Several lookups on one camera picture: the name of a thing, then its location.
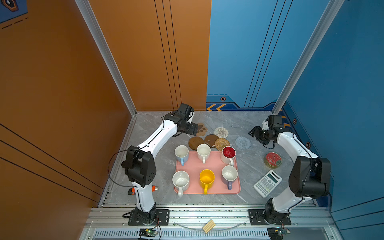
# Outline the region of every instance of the mug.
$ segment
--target mug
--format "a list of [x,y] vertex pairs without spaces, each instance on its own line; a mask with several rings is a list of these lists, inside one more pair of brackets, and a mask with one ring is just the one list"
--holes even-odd
[[223,148],[223,151],[221,151],[221,161],[231,166],[234,165],[233,161],[235,160],[235,156],[236,156],[236,151],[233,147],[228,146]]
[[179,197],[183,196],[183,192],[189,187],[189,175],[184,171],[177,171],[172,177],[173,185],[179,190]]
[[214,184],[215,174],[209,169],[204,169],[203,171],[201,171],[199,178],[200,186],[204,188],[204,195],[206,195],[208,189],[211,188]]
[[175,149],[175,155],[177,160],[181,162],[181,166],[184,166],[184,163],[188,161],[189,149],[187,146],[180,145]]
[[205,161],[209,158],[210,154],[211,148],[207,144],[203,143],[197,147],[197,157],[203,161],[204,164]]
[[236,180],[237,175],[238,173],[235,167],[230,165],[223,167],[221,180],[227,185],[228,190],[232,190],[232,183]]

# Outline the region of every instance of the calculator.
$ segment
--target calculator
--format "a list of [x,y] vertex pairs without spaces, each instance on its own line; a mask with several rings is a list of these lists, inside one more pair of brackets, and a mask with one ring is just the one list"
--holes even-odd
[[253,188],[256,189],[262,197],[266,197],[281,181],[281,177],[271,170],[257,183],[255,183]]

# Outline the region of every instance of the orange wall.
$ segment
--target orange wall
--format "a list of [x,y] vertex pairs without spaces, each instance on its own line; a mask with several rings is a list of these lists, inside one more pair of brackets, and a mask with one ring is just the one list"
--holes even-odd
[[138,111],[205,110],[211,1],[90,3]]
[[77,239],[131,116],[76,3],[27,4],[0,26],[2,238]]

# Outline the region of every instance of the hexagon symbol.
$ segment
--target hexagon symbol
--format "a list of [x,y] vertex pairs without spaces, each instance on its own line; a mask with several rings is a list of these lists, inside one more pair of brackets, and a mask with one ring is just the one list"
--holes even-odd
[[16,0],[1,0],[1,3],[12,12],[19,10]]

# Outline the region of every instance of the tray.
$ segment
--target tray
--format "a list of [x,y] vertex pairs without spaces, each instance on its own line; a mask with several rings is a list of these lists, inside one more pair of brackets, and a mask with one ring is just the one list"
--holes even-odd
[[[184,191],[184,194],[204,194],[204,189],[200,186],[200,172],[204,169],[210,169],[215,174],[215,181],[213,186],[208,189],[208,194],[238,194],[241,190],[239,177],[233,182],[232,190],[228,190],[227,185],[221,180],[221,171],[223,167],[227,166],[221,161],[220,151],[211,151],[209,158],[205,164],[198,159],[197,151],[189,151],[188,161],[181,166],[181,163],[177,161],[176,172],[186,171],[189,175],[189,188]],[[234,167],[237,169],[236,158],[233,161]]]

